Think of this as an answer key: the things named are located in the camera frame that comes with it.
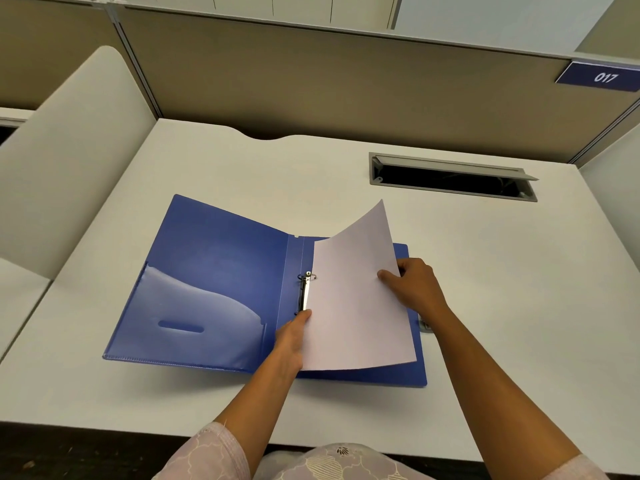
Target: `binder cover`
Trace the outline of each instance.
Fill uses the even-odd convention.
[[[314,242],[175,195],[103,357],[254,372],[298,311]],[[397,258],[408,257],[394,244]],[[416,362],[300,378],[426,386],[418,315],[408,310]]]

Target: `hand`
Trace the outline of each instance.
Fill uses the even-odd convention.
[[[398,259],[397,262],[400,277],[384,269],[378,272],[378,277],[400,303],[418,312],[428,325],[450,312],[431,266],[420,258]]]
[[[284,354],[296,372],[302,369],[302,337],[305,333],[305,323],[310,316],[311,310],[304,310],[276,331],[276,345],[273,351]]]

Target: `left hand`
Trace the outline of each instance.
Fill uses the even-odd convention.
[[[302,369],[302,337],[305,333],[305,323],[310,316],[311,310],[304,310],[276,331],[276,345],[273,351],[290,357],[291,365],[297,371]]]

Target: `right hand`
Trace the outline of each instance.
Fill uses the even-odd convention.
[[[450,312],[431,266],[420,258],[398,259],[400,277],[385,269],[378,277],[393,291],[400,303],[415,310],[429,325]]]

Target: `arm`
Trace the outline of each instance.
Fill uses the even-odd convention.
[[[276,425],[293,379],[302,368],[302,336],[311,310],[300,312],[277,332],[276,345],[215,422],[223,424],[244,451],[253,477]]]
[[[433,270],[398,260],[378,276],[433,330],[458,402],[493,480],[540,480],[580,451],[504,373],[447,306]]]

